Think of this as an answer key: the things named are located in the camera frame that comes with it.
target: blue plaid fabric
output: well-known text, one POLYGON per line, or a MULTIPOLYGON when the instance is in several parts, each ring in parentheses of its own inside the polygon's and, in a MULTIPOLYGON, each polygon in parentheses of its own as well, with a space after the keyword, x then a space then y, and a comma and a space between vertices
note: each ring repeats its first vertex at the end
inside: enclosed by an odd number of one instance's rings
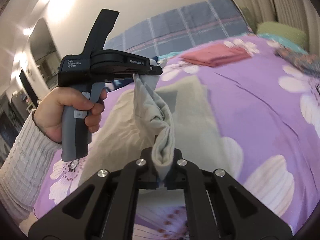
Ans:
POLYGON ((153 16, 107 40, 104 49, 152 58, 249 33, 232 0, 210 0, 153 16))

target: ceiling light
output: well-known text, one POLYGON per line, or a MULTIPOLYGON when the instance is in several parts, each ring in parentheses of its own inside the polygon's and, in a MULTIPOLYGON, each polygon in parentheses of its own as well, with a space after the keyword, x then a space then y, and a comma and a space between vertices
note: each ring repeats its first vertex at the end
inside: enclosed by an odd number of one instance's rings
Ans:
POLYGON ((61 21, 71 10, 76 0, 51 0, 48 4, 48 17, 53 22, 61 21))
POLYGON ((32 31, 33 31, 33 28, 27 28, 23 30, 23 34, 29 36, 31 35, 32 31))
POLYGON ((27 60, 27 54, 25 52, 23 52, 21 54, 21 57, 20 57, 20 66, 21 68, 26 71, 27 69, 27 66, 28 66, 28 60, 27 60))

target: folded towel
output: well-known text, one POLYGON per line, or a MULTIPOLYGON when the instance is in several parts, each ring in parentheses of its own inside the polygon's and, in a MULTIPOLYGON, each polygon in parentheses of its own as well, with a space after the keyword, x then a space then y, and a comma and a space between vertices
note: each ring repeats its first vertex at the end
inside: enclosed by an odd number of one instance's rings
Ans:
POLYGON ((275 54, 285 59, 301 72, 320 78, 320 57, 312 54, 302 54, 288 48, 276 49, 275 54))
POLYGON ((250 58, 250 54, 242 47, 228 47, 224 44, 215 44, 206 48, 181 55, 186 62, 195 65, 218 67, 224 64, 250 58))

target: label sticker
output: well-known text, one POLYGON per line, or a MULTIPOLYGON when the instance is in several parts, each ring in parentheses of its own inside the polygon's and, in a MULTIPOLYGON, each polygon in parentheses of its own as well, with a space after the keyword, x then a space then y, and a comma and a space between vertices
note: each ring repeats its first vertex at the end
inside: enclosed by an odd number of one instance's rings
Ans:
POLYGON ((88 111, 75 110, 73 118, 84 119, 88 114, 88 111))
POLYGON ((82 94, 87 98, 87 99, 89 99, 90 100, 90 92, 82 92, 82 94))

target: finger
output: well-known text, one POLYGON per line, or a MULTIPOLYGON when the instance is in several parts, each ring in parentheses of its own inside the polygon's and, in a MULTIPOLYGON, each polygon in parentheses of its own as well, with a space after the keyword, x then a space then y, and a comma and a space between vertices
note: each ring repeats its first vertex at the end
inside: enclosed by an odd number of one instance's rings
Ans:
POLYGON ((88 129, 89 129, 89 131, 90 132, 96 132, 96 131, 98 131, 99 130, 99 128, 100 128, 100 125, 94 125, 94 126, 90 126, 88 129))
POLYGON ((90 110, 93 107, 93 103, 76 89, 59 87, 56 93, 57 103, 62 106, 73 106, 78 110, 90 110))
POLYGON ((101 114, 104 110, 104 105, 95 103, 93 108, 91 109, 91 113, 94 115, 101 114))
POLYGON ((107 98, 107 96, 108 96, 107 91, 106 91, 105 89, 103 89, 103 90, 101 91, 100 98, 101 98, 102 100, 105 100, 105 99, 107 98))
POLYGON ((89 115, 84 119, 84 123, 90 127, 99 124, 101 121, 101 114, 89 115))

